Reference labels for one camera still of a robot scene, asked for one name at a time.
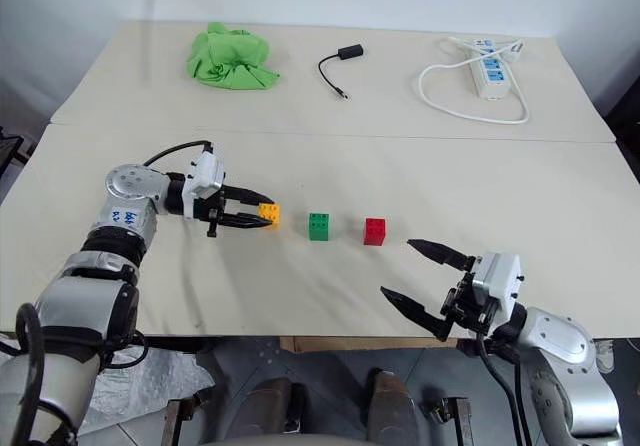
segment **power outlet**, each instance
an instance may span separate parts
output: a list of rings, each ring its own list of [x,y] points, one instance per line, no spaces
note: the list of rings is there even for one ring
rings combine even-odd
[[[496,48],[494,41],[490,38],[474,39],[473,45],[481,49],[485,53],[493,53]],[[477,58],[481,53],[467,50],[469,58]],[[476,83],[478,96],[483,99],[502,99],[511,89],[511,81],[509,76],[497,57],[490,57],[473,61],[469,64],[473,80]]]

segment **green lego block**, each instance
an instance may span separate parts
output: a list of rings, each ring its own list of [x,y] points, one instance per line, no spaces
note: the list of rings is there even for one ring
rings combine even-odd
[[[309,239],[311,241],[329,241],[328,214],[309,214]]]

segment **green cloth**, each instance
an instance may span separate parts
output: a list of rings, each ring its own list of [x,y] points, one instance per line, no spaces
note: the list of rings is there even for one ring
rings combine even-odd
[[[187,71],[203,84],[227,89],[267,89],[280,77],[261,66],[269,55],[267,42],[249,31],[229,31],[209,23],[191,46]]]

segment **toy block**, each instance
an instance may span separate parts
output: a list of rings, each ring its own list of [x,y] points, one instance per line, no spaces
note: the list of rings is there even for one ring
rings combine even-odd
[[[382,246],[386,234],[386,223],[384,219],[365,219],[364,244],[367,246]]]
[[[329,241],[328,214],[309,214],[309,239],[311,241]]]
[[[271,228],[277,228],[280,224],[280,205],[279,204],[258,204],[258,216],[271,221]]]

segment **white wall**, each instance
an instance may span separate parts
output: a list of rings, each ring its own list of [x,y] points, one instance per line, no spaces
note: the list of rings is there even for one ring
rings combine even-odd
[[[553,35],[603,114],[640,73],[640,0],[0,0],[0,124],[37,137],[118,21],[141,18]]]

